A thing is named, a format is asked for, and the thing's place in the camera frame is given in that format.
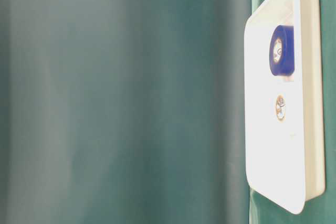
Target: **teal wall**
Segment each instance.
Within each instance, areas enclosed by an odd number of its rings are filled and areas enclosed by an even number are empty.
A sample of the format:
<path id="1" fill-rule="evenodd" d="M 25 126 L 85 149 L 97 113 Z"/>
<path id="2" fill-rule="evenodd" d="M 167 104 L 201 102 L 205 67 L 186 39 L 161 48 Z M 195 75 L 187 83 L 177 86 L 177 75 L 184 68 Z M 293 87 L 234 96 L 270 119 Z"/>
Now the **teal wall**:
<path id="1" fill-rule="evenodd" d="M 1 223 L 247 223 L 250 0 L 0 0 Z"/>
<path id="2" fill-rule="evenodd" d="M 253 9 L 263 0 L 252 0 Z M 324 144 L 326 191 L 315 199 L 306 202 L 303 212 L 293 215 L 257 192 L 250 192 L 251 224 L 290 224 L 290 223 L 335 223 L 336 222 L 336 126 L 333 121 L 336 114 L 336 77 L 334 75 L 336 59 L 334 43 L 336 31 L 336 0 L 320 0 L 321 39 L 322 39 L 322 72 L 323 72 L 323 105 L 324 105 Z"/>

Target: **blue cylinder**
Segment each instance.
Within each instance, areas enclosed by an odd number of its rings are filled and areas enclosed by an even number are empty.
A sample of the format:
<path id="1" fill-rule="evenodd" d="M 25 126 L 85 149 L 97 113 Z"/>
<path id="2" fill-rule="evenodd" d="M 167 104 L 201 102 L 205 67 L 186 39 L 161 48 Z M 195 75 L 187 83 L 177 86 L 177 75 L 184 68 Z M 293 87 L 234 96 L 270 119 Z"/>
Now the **blue cylinder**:
<path id="1" fill-rule="evenodd" d="M 269 67 L 274 76 L 294 72 L 294 32 L 292 26 L 277 26 L 269 47 Z"/>

